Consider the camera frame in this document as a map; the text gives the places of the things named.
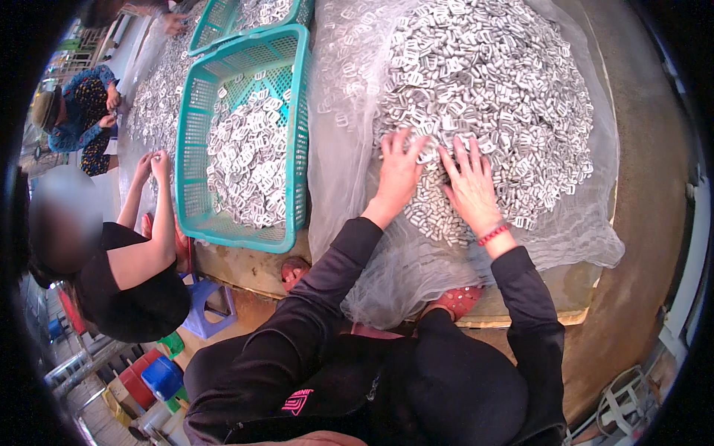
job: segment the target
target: blue plastic stool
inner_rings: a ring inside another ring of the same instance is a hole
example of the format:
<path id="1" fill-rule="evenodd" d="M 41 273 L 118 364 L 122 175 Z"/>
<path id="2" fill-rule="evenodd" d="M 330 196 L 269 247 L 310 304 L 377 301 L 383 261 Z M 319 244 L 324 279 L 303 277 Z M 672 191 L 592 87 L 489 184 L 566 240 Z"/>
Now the blue plastic stool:
<path id="1" fill-rule="evenodd" d="M 206 320 L 206 316 L 203 312 L 206 308 L 206 301 L 208 300 L 208 297 L 217 290 L 221 290 L 222 296 L 228 301 L 228 307 L 231 310 L 231 314 L 225 316 L 217 312 L 212 312 L 223 316 L 222 320 L 213 323 Z M 183 324 L 181 324 L 181 327 L 187 329 L 194 335 L 200 336 L 203 339 L 208 339 L 238 320 L 238 315 L 236 314 L 236 304 L 233 302 L 230 290 L 226 287 L 208 279 L 203 279 L 193 285 L 188 285 L 188 291 L 191 294 L 191 309 L 188 312 L 188 317 Z"/>
<path id="2" fill-rule="evenodd" d="M 59 319 L 53 319 L 47 324 L 47 330 L 49 330 L 49 340 L 53 341 L 64 334 L 64 327 Z"/>
<path id="3" fill-rule="evenodd" d="M 168 401 L 183 387 L 181 369 L 163 355 L 141 372 L 141 379 L 161 401 Z"/>

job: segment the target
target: knee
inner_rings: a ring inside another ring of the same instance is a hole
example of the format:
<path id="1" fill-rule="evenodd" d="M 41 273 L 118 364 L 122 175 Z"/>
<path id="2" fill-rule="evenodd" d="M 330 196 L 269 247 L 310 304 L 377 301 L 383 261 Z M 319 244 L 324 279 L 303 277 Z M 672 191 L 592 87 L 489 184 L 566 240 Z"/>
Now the knee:
<path id="1" fill-rule="evenodd" d="M 186 366 L 186 372 L 183 373 L 183 386 L 191 401 L 194 401 L 201 393 L 203 383 L 206 382 L 207 376 L 213 370 L 210 357 L 211 346 L 201 348 Z"/>

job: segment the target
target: blue floral shirt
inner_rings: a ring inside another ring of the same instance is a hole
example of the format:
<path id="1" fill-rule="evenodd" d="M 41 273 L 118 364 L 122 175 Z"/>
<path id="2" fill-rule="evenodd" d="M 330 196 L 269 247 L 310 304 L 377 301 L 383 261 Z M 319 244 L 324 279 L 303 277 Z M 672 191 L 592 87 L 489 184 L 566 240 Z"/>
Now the blue floral shirt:
<path id="1" fill-rule="evenodd" d="M 106 65 L 98 65 L 91 70 L 83 70 L 77 73 L 64 87 L 62 96 L 67 107 L 67 122 L 55 126 L 50 132 L 47 141 L 49 148 L 53 152 L 74 152 L 84 150 L 92 140 L 101 133 L 99 122 L 84 130 L 84 113 L 74 98 L 74 91 L 83 82 L 90 78 L 99 79 L 104 88 L 108 88 L 116 82 L 114 73 Z"/>

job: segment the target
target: blue plastic container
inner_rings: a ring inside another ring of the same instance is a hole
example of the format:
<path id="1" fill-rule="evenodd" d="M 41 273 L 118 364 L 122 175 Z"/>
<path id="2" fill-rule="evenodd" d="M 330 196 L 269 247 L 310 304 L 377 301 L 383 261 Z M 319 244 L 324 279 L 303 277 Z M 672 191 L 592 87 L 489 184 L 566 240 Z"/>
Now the blue plastic container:
<path id="1" fill-rule="evenodd" d="M 161 401 L 170 400 L 183 387 L 181 369 L 163 355 L 141 372 L 141 379 Z"/>
<path id="2" fill-rule="evenodd" d="M 228 42 L 188 70 L 178 113 L 174 170 L 178 225 L 188 237 L 267 253 L 286 253 L 295 244 L 295 234 L 305 223 L 307 206 L 308 40 L 304 26 L 282 26 Z M 256 80 L 254 75 L 259 71 L 266 75 Z M 239 74 L 243 79 L 232 81 Z M 267 88 L 272 96 L 282 97 L 286 89 L 291 89 L 291 99 L 279 110 L 278 122 L 288 127 L 284 228 L 254 229 L 234 223 L 225 211 L 213 211 L 214 193 L 208 190 L 206 175 L 206 137 L 218 89 L 224 83 L 228 95 L 222 102 L 231 110 L 246 103 L 253 91 Z"/>
<path id="3" fill-rule="evenodd" d="M 241 23 L 241 0 L 210 0 L 193 31 L 188 44 L 189 56 L 207 53 L 216 47 L 249 34 L 257 34 L 279 26 L 308 26 L 313 15 L 314 0 L 293 0 L 287 15 L 274 24 L 233 32 Z"/>

